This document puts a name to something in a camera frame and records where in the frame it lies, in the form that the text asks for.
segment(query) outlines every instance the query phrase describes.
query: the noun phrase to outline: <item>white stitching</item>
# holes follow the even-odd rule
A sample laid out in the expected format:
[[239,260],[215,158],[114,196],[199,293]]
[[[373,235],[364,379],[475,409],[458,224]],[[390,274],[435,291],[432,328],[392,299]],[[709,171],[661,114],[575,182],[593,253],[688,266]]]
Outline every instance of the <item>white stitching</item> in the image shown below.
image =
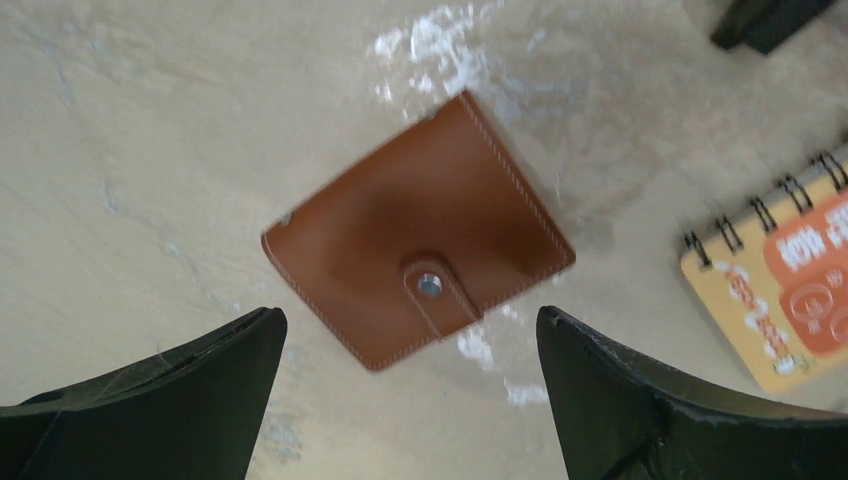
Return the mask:
[[533,278],[531,278],[530,280],[515,285],[506,292],[499,295],[495,295],[494,298],[490,299],[487,302],[484,302],[484,306],[482,306],[481,308],[483,310],[488,310],[489,308],[499,304],[500,302],[515,295],[516,293],[521,292],[531,287],[532,285],[538,283],[539,281],[547,278],[551,274],[564,269],[568,265],[568,259],[571,255],[568,253],[568,250],[566,250],[562,246],[559,241],[558,235],[554,233],[554,229],[551,228],[551,225],[539,211],[539,207],[530,198],[530,195],[521,185],[521,182],[518,181],[518,175],[515,173],[510,164],[507,163],[507,161],[504,159],[503,153],[501,152],[500,148],[498,148],[498,145],[492,139],[492,136],[489,135],[489,132],[483,125],[483,122],[480,120],[477,114],[474,113],[474,109],[471,107],[471,104],[465,98],[465,93],[461,93],[459,95],[459,101],[462,103],[462,106],[465,108],[465,111],[466,113],[468,113],[468,116],[471,117],[471,120],[474,122],[474,125],[477,127],[477,130],[480,132],[480,135],[483,137],[483,140],[485,140],[489,147],[492,149],[492,151],[495,152],[495,156],[498,159],[498,163],[500,163],[501,167],[503,167],[504,171],[506,171],[506,173],[509,175],[510,179],[512,180],[512,184],[515,185],[515,188],[518,190],[518,193],[521,194],[521,197],[524,199],[524,202],[533,210],[533,215],[539,221],[539,224],[542,226],[542,228],[545,229],[545,232],[548,234],[548,238],[551,240],[551,243],[559,250],[560,255],[562,255],[562,261],[560,263],[548,266],[538,274],[534,275]]
[[406,280],[409,278],[409,275],[420,267],[428,267],[430,269],[436,270],[437,273],[441,273],[442,278],[444,278],[447,282],[448,288],[450,289],[451,293],[453,293],[453,296],[456,297],[456,300],[459,302],[460,306],[465,311],[465,314],[468,315],[468,318],[470,318],[472,322],[476,322],[477,320],[479,320],[479,318],[471,312],[471,307],[465,301],[465,297],[460,294],[460,291],[456,287],[456,284],[453,282],[451,275],[449,275],[441,267],[441,265],[429,261],[415,262],[403,272],[403,287],[406,290],[406,293],[409,295],[409,298],[412,299],[412,301],[418,307],[418,310],[421,311],[421,315],[423,315],[424,318],[427,320],[427,324],[430,325],[430,328],[439,336],[440,339],[444,338],[445,336],[442,334],[442,332],[439,331],[439,328],[436,326],[435,322],[433,322],[433,319],[430,317],[427,311],[424,309],[424,306],[421,305],[421,303],[418,301],[418,298],[415,297],[415,294],[409,288],[409,284],[406,283]]
[[324,325],[327,327],[327,329],[330,330],[330,332],[333,335],[335,335],[336,338],[338,338],[340,342],[342,342],[342,345],[344,345],[350,351],[350,353],[353,354],[354,357],[356,357],[360,362],[362,362],[365,366],[371,368],[372,370],[380,370],[380,369],[386,367],[387,365],[390,365],[390,364],[400,360],[401,358],[408,356],[412,352],[418,350],[419,348],[421,348],[422,346],[426,345],[427,343],[429,343],[430,341],[433,340],[433,338],[424,337],[424,338],[416,340],[415,342],[411,343],[410,345],[398,350],[394,355],[392,355],[388,358],[385,358],[381,361],[371,362],[369,360],[366,360],[365,357],[362,355],[362,353],[356,347],[354,347],[353,344],[351,344],[350,341],[344,335],[342,335],[342,333],[339,332],[338,329],[336,329],[336,327],[333,326],[332,323],[329,322],[329,320],[327,320],[327,316],[324,315],[323,312],[321,312],[321,309],[318,308],[318,305],[316,305],[315,302],[313,302],[309,298],[309,296],[306,295],[306,292],[303,290],[303,288],[301,288],[301,286],[294,280],[294,278],[292,278],[292,276],[289,274],[288,270],[286,270],[285,267],[283,267],[283,264],[280,262],[280,260],[277,258],[277,256],[274,255],[274,252],[271,250],[271,247],[268,245],[268,235],[267,235],[267,233],[262,235],[262,246],[265,248],[265,252],[267,252],[268,258],[271,260],[271,263],[274,265],[274,267],[277,269],[277,271],[280,272],[280,275],[282,275],[283,278],[285,278],[285,280],[289,283],[289,285],[291,285],[292,288],[294,288],[294,291],[298,295],[300,295],[300,298],[302,298],[303,301],[306,302],[306,305],[308,305],[309,308],[311,308],[312,311],[315,312],[315,315],[319,319],[321,319],[322,322],[324,322]]

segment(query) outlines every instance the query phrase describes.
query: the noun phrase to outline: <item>leather pouch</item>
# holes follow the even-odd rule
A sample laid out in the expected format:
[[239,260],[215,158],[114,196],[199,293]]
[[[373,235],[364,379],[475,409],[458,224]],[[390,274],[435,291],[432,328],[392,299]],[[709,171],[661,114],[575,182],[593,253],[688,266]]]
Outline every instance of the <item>leather pouch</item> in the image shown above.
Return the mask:
[[370,370],[574,262],[467,91],[285,215],[262,246]]

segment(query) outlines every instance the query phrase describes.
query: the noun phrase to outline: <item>spiral notebook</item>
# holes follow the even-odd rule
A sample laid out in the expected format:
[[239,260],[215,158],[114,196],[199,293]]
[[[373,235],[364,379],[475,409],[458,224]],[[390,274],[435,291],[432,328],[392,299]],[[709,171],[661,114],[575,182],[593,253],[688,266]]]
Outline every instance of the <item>spiral notebook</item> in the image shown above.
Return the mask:
[[762,388],[848,360],[848,144],[686,235],[683,274]]

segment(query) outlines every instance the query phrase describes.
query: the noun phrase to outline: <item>snap button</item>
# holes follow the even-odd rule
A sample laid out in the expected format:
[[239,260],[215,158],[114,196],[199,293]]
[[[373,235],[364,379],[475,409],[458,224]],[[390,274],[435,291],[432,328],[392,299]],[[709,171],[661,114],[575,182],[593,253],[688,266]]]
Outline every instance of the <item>snap button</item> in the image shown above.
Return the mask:
[[418,291],[428,297],[438,297],[442,293],[442,279],[438,275],[425,273],[418,278]]

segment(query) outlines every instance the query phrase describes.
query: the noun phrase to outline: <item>concrete surface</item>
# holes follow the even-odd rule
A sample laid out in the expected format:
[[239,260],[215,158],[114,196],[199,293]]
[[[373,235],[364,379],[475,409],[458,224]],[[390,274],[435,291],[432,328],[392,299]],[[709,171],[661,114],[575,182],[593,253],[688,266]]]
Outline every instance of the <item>concrete surface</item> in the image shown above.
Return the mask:
[[[760,394],[682,282],[680,235],[837,142],[848,5],[767,60],[709,45],[720,7],[0,2],[0,404],[260,305],[285,309],[290,337],[256,480],[563,478],[541,304]],[[277,276],[259,234],[463,86],[509,132],[578,262],[372,375]],[[844,409],[846,379],[782,400]]]

